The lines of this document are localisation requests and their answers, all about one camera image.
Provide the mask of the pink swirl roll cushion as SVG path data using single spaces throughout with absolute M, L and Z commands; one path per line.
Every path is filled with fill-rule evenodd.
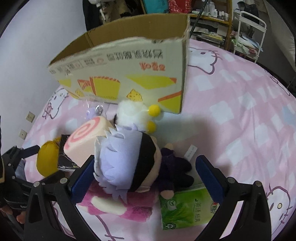
M 113 125 L 105 117 L 94 117 L 69 136 L 64 145 L 64 153 L 78 167 L 82 167 L 89 156 L 94 154 L 97 136 L 105 137 L 105 131 L 109 131 L 109 128 L 113 128 Z

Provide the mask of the white metal trolley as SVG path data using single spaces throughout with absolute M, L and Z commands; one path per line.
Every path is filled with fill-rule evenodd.
M 256 63 L 263 51 L 267 24 L 256 15 L 239 9 L 234 11 L 233 23 L 237 23 L 237 30 L 233 28 L 233 53 Z

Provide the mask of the wooden shelf unit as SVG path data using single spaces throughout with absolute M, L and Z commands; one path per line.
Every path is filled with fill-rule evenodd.
M 232 1 L 191 1 L 190 38 L 224 50 L 230 48 Z

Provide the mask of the white fluffy chick plush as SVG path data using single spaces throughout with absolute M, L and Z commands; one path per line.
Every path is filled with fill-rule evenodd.
M 135 125 L 139 131 L 154 133 L 157 126 L 152 119 L 160 114 L 161 109 L 157 104 L 147 107 L 142 102 L 124 100 L 118 104 L 113 122 L 126 127 Z

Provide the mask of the clear plastic suction toy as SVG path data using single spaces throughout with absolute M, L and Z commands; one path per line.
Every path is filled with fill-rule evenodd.
M 104 103 L 86 100 L 86 117 L 92 119 L 96 116 L 101 116 L 104 112 Z

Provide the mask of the teal bag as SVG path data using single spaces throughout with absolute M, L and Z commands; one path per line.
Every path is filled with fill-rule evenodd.
M 167 0 L 143 0 L 143 4 L 148 14 L 169 13 Z

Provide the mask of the yellow plush toy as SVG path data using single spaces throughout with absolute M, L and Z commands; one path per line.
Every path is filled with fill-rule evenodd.
M 61 138 L 45 142 L 37 154 L 36 167 L 43 177 L 58 171 L 58 157 Z

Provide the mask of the red patterned bag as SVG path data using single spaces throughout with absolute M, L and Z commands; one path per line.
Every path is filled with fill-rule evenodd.
M 190 13 L 192 10 L 191 0 L 168 0 L 170 13 Z

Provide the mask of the wall socket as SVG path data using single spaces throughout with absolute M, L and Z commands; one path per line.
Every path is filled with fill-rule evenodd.
M 26 139 L 27 132 L 23 129 L 20 130 L 19 135 L 18 135 L 22 140 Z
M 32 123 L 35 119 L 35 115 L 32 112 L 28 112 L 27 116 L 26 116 L 26 120 L 30 123 Z

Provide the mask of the green tissue pack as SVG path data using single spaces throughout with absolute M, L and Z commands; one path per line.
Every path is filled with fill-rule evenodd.
M 203 184 L 176 192 L 171 199 L 159 200 L 163 230 L 207 224 L 219 208 Z

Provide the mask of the magenta bear plush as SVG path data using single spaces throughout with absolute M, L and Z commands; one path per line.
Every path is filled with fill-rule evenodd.
M 114 214 L 123 219 L 146 222 L 157 200 L 158 192 L 153 189 L 142 193 L 129 192 L 126 203 L 120 198 L 114 200 L 98 182 L 93 181 L 78 206 L 90 215 Z

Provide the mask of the white-haired anime plush doll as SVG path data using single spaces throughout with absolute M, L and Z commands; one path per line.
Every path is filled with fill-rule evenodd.
M 156 187 L 165 199 L 190 188 L 191 163 L 175 154 L 172 144 L 159 148 L 156 138 L 136 126 L 116 126 L 95 141 L 94 178 L 114 200 L 127 202 L 130 192 Z

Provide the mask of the pink Hello Kitty bedsheet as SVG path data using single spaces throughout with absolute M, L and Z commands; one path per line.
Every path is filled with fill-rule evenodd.
M 295 212 L 295 97 L 259 65 L 204 42 L 190 40 L 201 49 L 188 67 L 180 114 L 164 113 L 156 121 L 159 147 L 172 143 L 191 159 L 205 155 L 213 166 L 238 182 L 260 181 L 270 208 L 272 240 L 288 225 Z M 62 133 L 72 133 L 85 120 L 86 104 L 64 97 L 54 119 L 45 104 L 23 144 L 43 145 Z M 205 225 L 162 230 L 159 203 L 147 222 L 124 220 L 113 214 L 101 218 L 79 207 L 101 240 L 194 240 Z

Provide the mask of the printed cardboard box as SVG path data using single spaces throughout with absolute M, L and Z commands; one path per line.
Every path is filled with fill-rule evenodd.
M 129 99 L 180 113 L 189 26 L 186 14 L 118 19 L 71 42 L 48 70 L 77 99 Z

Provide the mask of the small black box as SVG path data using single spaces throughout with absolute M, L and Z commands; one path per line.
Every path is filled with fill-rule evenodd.
M 59 144 L 59 155 L 58 155 L 58 170 L 62 171 L 74 171 L 79 169 L 76 163 L 74 163 L 64 152 L 64 145 L 66 144 L 69 135 L 61 135 L 60 144 Z

